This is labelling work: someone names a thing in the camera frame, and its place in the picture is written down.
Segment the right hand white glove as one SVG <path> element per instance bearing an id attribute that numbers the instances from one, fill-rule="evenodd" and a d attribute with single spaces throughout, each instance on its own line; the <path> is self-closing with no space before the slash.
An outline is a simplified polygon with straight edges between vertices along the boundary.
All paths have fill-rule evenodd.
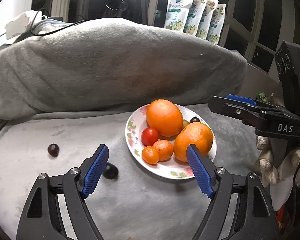
<path id="1" fill-rule="evenodd" d="M 272 206 L 277 211 L 288 200 L 293 183 L 300 187 L 300 147 L 290 151 L 278 168 L 274 166 L 274 150 L 269 138 L 257 136 L 256 147 L 261 154 L 255 166 L 262 174 L 262 185 L 270 186 Z"/>

